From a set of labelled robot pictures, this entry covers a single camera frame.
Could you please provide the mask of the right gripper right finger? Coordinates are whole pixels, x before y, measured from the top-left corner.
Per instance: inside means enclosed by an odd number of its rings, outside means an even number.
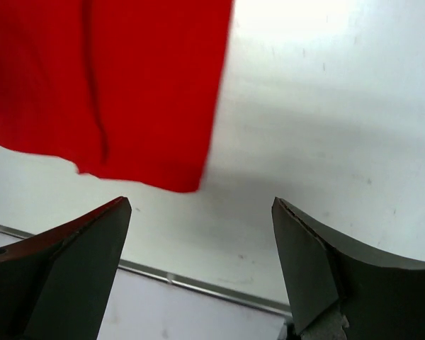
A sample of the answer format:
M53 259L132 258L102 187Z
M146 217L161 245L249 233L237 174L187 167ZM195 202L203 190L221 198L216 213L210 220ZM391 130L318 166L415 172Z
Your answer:
M286 200L273 229L301 339L425 339L425 261L364 244Z

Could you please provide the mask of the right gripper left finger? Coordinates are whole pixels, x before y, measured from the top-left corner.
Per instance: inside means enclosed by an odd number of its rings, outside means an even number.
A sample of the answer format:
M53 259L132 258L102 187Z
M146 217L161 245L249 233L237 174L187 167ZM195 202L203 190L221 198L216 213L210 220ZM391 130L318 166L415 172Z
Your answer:
M96 339L131 213L118 197L0 247L0 339Z

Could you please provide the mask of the red t shirt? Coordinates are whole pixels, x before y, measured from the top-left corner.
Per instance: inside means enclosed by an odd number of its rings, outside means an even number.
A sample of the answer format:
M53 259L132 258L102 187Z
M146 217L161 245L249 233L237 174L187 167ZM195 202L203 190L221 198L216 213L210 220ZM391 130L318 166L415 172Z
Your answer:
M0 146L198 190L232 1L0 1Z

